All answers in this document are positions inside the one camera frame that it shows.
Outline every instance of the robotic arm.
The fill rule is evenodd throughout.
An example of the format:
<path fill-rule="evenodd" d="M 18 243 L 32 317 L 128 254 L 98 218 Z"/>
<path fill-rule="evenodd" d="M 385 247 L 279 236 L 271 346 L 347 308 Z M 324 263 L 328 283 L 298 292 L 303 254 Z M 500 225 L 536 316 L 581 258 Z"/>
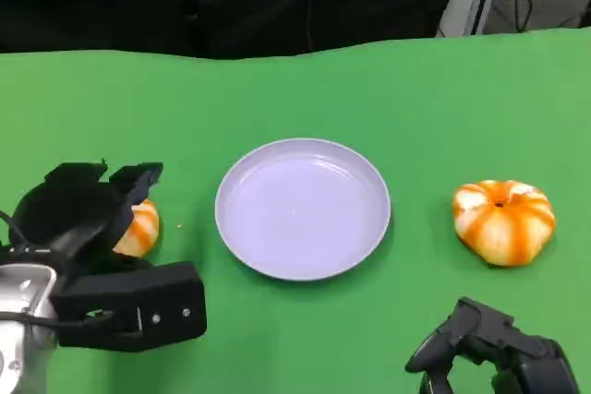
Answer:
<path fill-rule="evenodd" d="M 205 294 L 190 262 L 152 267 L 113 247 L 160 163 L 65 163 L 18 204 L 0 247 L 0 394 L 45 391 L 56 343 L 140 352 L 201 336 Z"/>
<path fill-rule="evenodd" d="M 447 375 L 461 355 L 474 364 L 493 363 L 496 394 L 578 394 L 573 371 L 554 340 L 528 336 L 513 317 L 468 298 L 418 347 L 406 364 L 423 372 L 420 394 L 453 394 Z"/>

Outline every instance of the white plate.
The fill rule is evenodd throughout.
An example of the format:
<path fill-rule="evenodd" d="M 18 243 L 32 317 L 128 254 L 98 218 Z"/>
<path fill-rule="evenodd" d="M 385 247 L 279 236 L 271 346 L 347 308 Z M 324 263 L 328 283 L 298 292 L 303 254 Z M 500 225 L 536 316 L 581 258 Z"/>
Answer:
<path fill-rule="evenodd" d="M 268 276 L 313 281 L 344 272 L 380 243 L 390 195 L 376 168 L 327 140 L 251 151 L 222 180 L 215 221 L 236 257 Z"/>

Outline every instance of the green tablecloth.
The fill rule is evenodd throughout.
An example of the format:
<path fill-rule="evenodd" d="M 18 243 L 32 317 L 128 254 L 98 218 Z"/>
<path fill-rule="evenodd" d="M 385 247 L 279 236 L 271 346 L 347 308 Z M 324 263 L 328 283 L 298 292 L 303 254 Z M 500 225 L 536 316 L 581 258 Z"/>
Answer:
<path fill-rule="evenodd" d="M 194 260 L 207 288 L 202 339 L 141 355 L 58 350 L 50 394 L 414 393 L 406 359 L 464 294 L 558 340 L 591 389 L 590 54 L 591 32 L 575 30 L 241 62 L 3 55 L 0 208 L 60 161 L 163 161 L 152 258 Z M 393 229 L 337 279 L 264 278 L 216 232 L 226 170 L 284 137 L 357 149 L 390 188 Z M 555 237 L 528 268 L 489 269 L 454 235 L 453 191 L 486 178 L 539 186 L 554 206 Z M 458 364 L 452 380 L 486 393 L 491 373 Z"/>

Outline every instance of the plate rim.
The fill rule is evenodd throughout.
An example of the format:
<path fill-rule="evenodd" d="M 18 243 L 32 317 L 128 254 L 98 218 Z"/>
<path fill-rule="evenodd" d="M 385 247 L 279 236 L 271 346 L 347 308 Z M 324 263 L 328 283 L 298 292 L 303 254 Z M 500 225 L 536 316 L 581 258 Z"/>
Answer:
<path fill-rule="evenodd" d="M 224 186 L 226 185 L 226 182 L 229 180 L 229 177 L 232 176 L 232 173 L 238 168 L 238 166 L 240 166 L 240 164 L 242 164 L 244 161 L 246 161 L 247 159 L 255 156 L 259 151 L 262 151 L 264 149 L 267 149 L 273 145 L 279 145 L 279 144 L 286 144 L 286 143 L 294 143 L 294 142 L 316 142 L 316 143 L 324 143 L 324 144 L 328 144 L 328 145 L 333 145 L 339 149 L 344 149 L 346 151 L 349 151 L 350 153 L 354 154 L 355 156 L 357 156 L 362 162 L 364 162 L 369 169 L 378 177 L 378 182 L 380 183 L 380 188 L 381 191 L 383 192 L 383 195 L 385 196 L 385 203 L 386 203 L 386 208 L 387 208 L 387 213 L 386 213 L 386 218 L 385 218 L 385 223 L 382 226 L 381 230 L 380 230 L 380 235 L 378 236 L 378 241 L 376 242 L 376 244 L 374 244 L 371 248 L 368 248 L 368 250 L 365 252 L 365 254 L 358 259 L 358 261 L 349 266 L 348 268 L 345 269 L 340 269 L 337 270 L 331 274 L 328 274 L 326 276 L 323 277 L 304 277 L 304 278 L 293 278 L 293 277 L 285 277 L 285 276 L 281 276 L 281 275 L 277 275 L 277 274 L 273 274 L 269 271 L 265 271 L 262 269 L 259 269 L 255 266 L 253 266 L 251 263 L 249 263 L 248 260 L 244 259 L 244 257 L 242 257 L 240 254 L 238 254 L 227 242 L 227 239 L 225 237 L 225 235 L 223 234 L 223 230 L 220 226 L 220 195 L 222 193 L 222 190 L 224 188 Z M 222 238 L 223 244 L 225 245 L 225 247 L 230 251 L 230 253 L 232 253 L 232 255 L 234 257 L 236 257 L 240 262 L 242 262 L 244 265 L 246 265 L 247 267 L 249 267 L 250 269 L 253 269 L 255 271 L 257 271 L 260 274 L 263 274 L 265 276 L 277 279 L 277 280 L 281 280 L 281 281 L 323 281 L 326 279 L 331 279 L 333 277 L 339 276 L 341 274 L 345 274 L 345 272 L 348 272 L 352 269 L 355 269 L 357 266 L 359 266 L 361 263 L 363 263 L 363 261 L 366 260 L 366 258 L 368 258 L 375 250 L 376 248 L 378 248 L 378 246 L 383 242 L 384 237 L 386 235 L 386 232 L 388 232 L 388 229 L 390 228 L 391 225 L 391 221 L 392 221 L 392 201 L 390 199 L 390 190 L 388 189 L 388 184 L 386 184 L 386 181 L 384 180 L 383 176 L 381 175 L 380 171 L 378 170 L 378 168 L 376 168 L 376 166 L 368 160 L 367 157 L 365 157 L 363 154 L 359 153 L 358 151 L 355 151 L 352 148 L 347 147 L 346 145 L 343 145 L 341 143 L 338 142 L 334 142 L 332 140 L 327 140 L 324 138 L 315 138 L 315 137 L 291 137 L 291 138 L 282 138 L 280 140 L 274 140 L 273 142 L 268 142 L 265 143 L 263 145 L 260 145 L 254 149 L 252 149 L 251 151 L 247 152 L 246 154 L 244 154 L 242 157 L 240 157 L 240 159 L 238 159 L 237 161 L 235 161 L 232 166 L 230 167 L 230 169 L 225 173 L 225 175 L 223 176 L 222 181 L 220 182 L 220 184 L 218 185 L 218 189 L 217 192 L 215 194 L 215 202 L 214 202 L 214 218 L 215 218 L 215 225 L 216 228 L 218 230 L 218 234 L 220 235 L 220 237 Z"/>

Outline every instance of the orange striped pumpkin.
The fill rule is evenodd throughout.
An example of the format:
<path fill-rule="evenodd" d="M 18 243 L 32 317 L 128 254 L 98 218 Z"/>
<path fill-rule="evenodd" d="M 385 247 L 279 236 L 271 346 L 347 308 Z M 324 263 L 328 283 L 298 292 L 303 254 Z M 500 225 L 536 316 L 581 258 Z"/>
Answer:
<path fill-rule="evenodd" d="M 554 232 L 555 219 L 546 196 L 514 180 L 485 180 L 463 185 L 453 196 L 455 231 L 492 265 L 530 263 Z"/>
<path fill-rule="evenodd" d="M 113 250 L 126 256 L 142 257 L 156 244 L 160 219 L 153 202 L 146 199 L 133 209 L 133 221 Z"/>

